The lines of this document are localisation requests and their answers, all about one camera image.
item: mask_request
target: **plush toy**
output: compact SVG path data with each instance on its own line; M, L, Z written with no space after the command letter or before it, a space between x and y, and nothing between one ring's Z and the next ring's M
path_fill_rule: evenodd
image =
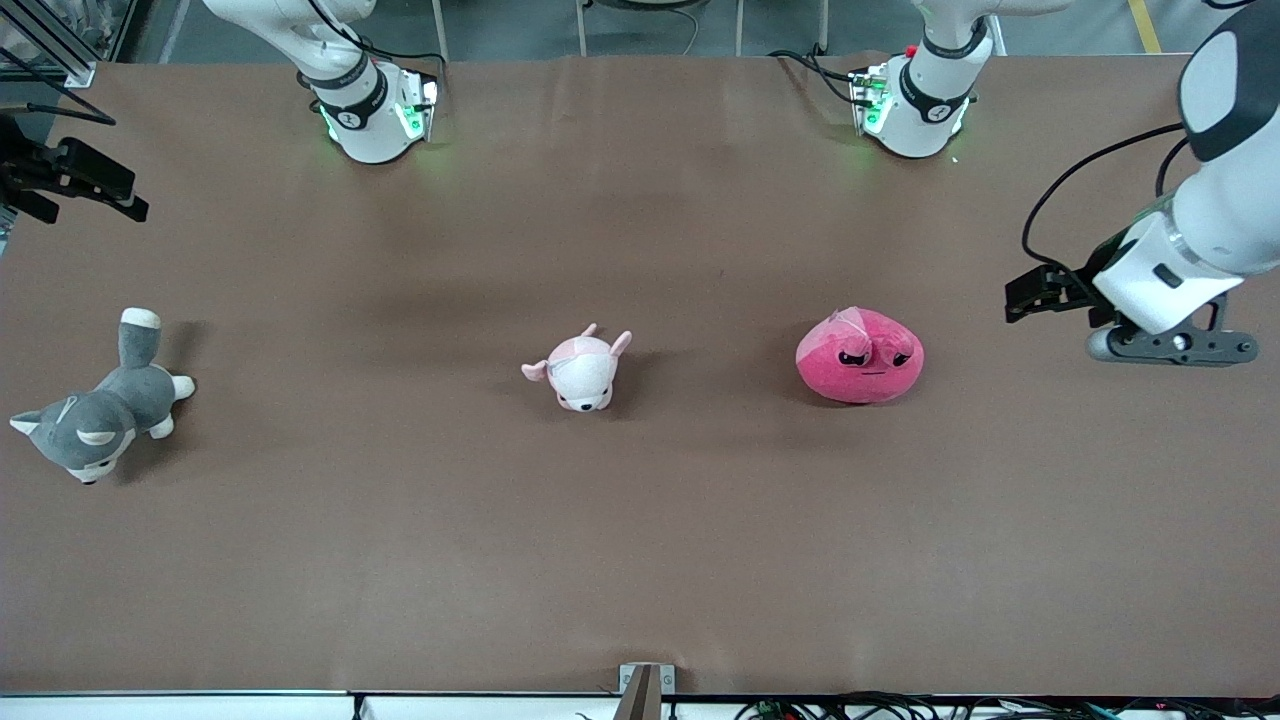
M924 346L901 323L861 307L838 310L796 347L806 386L840 402L884 402L915 384Z
M535 383L548 380L566 410L604 410L613 400L613 374L618 372L618 356L631 345L631 333L620 334L612 347L594 334L591 323L582 334L557 345L547 360L520 369Z
M159 347L160 318L151 310L129 307L120 315L119 368L92 392L14 415L9 424L79 482L97 482L115 468L140 432L156 439L168 437L173 432L169 409L196 392L196 382L187 375L170 375L151 364Z

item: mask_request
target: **robotic arm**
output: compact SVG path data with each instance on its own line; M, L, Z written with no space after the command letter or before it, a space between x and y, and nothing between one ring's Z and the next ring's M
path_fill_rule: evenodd
M1226 292L1280 265L1280 3L1253 3L1196 50L1178 83L1199 170L1074 272L1009 283L1006 319L1091 307L1089 354L1119 363L1234 365L1257 356L1222 329ZM1207 328L1189 318L1202 306Z
M1041 15L1071 0L911 0L924 15L924 40L851 79L854 124L890 151L928 158L960 131L969 94L991 58L987 15Z
M374 59L348 40L346 23L367 18L376 0L205 0L284 53L320 99L329 137L361 163L394 160L430 131L435 81ZM328 13L326 18L319 13Z

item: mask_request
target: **plush toy ear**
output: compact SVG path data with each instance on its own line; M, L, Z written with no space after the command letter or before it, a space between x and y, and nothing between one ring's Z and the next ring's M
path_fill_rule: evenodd
M539 360L536 365L521 365L520 372L535 383L543 382L547 379L547 360Z
M102 433L86 433L84 430L76 430L76 437L81 438L84 445L106 445L115 439L115 433L102 432Z
M40 411L32 410L31 413L14 415L13 418L9 418L9 424L13 425L13 429L19 433L29 436L36 432L36 428L40 427Z
M609 355L617 357L622 355L622 351L631 345L631 331L625 331L618 336L618 340L613 341L613 347L609 348Z

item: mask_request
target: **wire bundle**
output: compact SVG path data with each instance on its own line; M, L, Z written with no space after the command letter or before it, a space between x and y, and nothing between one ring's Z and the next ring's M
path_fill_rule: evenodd
M809 72L818 73L818 77L822 78L822 82L827 83L827 87L831 88L831 91L836 95L836 97L840 97L841 100L849 102L850 105L869 108L872 104L868 102L867 100L855 100L845 95L844 92L840 91L838 87L836 87L836 83L832 81L838 79L841 82L849 82L849 73L837 73L835 70L828 70L827 68L822 67L822 64L818 63L818 54L820 51L822 49L818 46L818 44L814 44L814 46L805 55L801 55L799 53L792 53L791 50L774 50L773 53L769 53L769 58L786 58L787 60L795 60L796 63L800 63ZM850 72L859 72L867 68L859 68L858 70L850 70Z
M1110 155L1110 154L1112 154L1112 152L1115 152L1117 150L1124 150L1125 147L1129 147L1130 145L1137 145L1137 143L1139 143L1139 142L1142 142L1144 140L1151 140L1152 137L1158 137L1161 135L1167 135L1167 133L1171 133L1171 132L1178 132L1180 129L1183 129L1181 123L1172 123L1172 124L1167 124L1167 126L1161 126L1161 127L1155 128L1155 129L1149 129L1147 132L1140 132L1140 133L1138 133L1135 136L1126 137L1125 140L1121 140L1119 142L1114 142L1114 143L1103 147L1102 150L1098 150L1096 152L1091 152L1089 155L1087 155L1083 159L1078 160L1074 165L1071 165L1070 168L1068 168L1066 172L1064 172L1061 176L1059 176L1057 179L1053 181L1053 183L1048 186L1048 190L1046 190L1044 193L1041 195L1039 200L1037 200L1036 204L1032 206L1030 213L1027 214L1027 222L1023 223L1023 236L1021 236L1023 252L1025 252L1027 256L1030 258L1030 259L1033 259L1033 260L1038 260L1041 263L1044 263L1046 265L1052 265L1053 269L1056 269L1057 272L1060 272L1065 277L1068 277L1071 281L1071 283L1075 284L1080 290L1080 292L1083 292L1084 296L1089 299L1089 302L1097 305L1098 304L1098 297L1097 297L1097 295L1094 295L1093 288L1088 283L1085 283L1084 281L1082 281L1079 278L1079 275L1075 274L1075 270L1068 268L1062 261L1060 261L1060 260L1057 260L1055 258L1050 258L1048 255L1043 255L1041 252L1037 252L1037 251L1032 250L1032 246L1030 246L1030 234L1032 234L1032 225L1036 223L1036 217L1039 215L1041 209L1044 208L1044 205L1048 202L1048 199L1052 197L1055 192L1057 192L1057 188L1061 187L1062 183L1065 183L1071 176L1074 176L1076 172L1082 170L1089 163L1092 163L1092 161L1094 161L1094 160L1097 160L1100 158L1105 158L1105 156L1107 156L1107 155ZM1157 196L1160 196L1160 195L1164 193L1165 173L1169 170L1169 164L1172 163L1174 155L1178 154L1178 150L1181 150L1181 146L1183 146L1181 142L1174 145L1174 149L1165 158L1165 161L1161 163L1160 172L1157 173L1157 177L1156 177L1156 195Z
M329 14L325 13L324 9L320 8L320 4L316 0L307 0L307 4L310 4L311 9L315 10L315 14L321 20L324 20L324 24L329 26L329 29L332 29L339 37L342 37L346 41L351 42L356 47L364 50L365 53L369 53L370 55L376 55L376 56L387 59L387 60L392 60L392 59L397 59L397 58L399 58L402 60L421 60L424 58L433 58L433 59L435 59L436 61L440 63L440 70L442 70L442 73L444 70L444 55L440 55L439 53L413 53L413 54L404 54L404 53L392 53L390 50L383 50L383 49L375 46L371 42L366 42L361 37L352 37L347 32L342 31L337 26L337 23L334 23L334 20L329 18Z
M1248 717L1267 720L1263 714L1271 705L1280 703L1280 696L1258 706L1251 706L1234 700L1228 711L1215 710L1206 705L1176 698L1139 697L1128 703L1103 708L1098 705L1079 702L1071 706L1053 706L1025 697L987 696L978 698L946 698L938 702L937 696L906 696L882 692L856 692L836 696L835 703L800 702L787 698L764 698L744 706L735 720L869 720L873 715L886 712L893 720L943 720L938 705L951 706L946 720L973 720L983 710L1002 710L989 715L989 720L1119 720L1128 710L1161 710L1181 712L1185 720L1230 720ZM817 706L822 714L810 707ZM868 707L850 716L850 707Z

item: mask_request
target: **white plush paw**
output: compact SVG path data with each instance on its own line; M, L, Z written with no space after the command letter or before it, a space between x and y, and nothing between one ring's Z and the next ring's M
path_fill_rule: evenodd
M186 400L196 392L196 380L187 375L174 375L173 377L173 396L174 400Z
M169 437L173 433L173 415L166 416L160 420L160 424L147 430L147 434L155 439Z

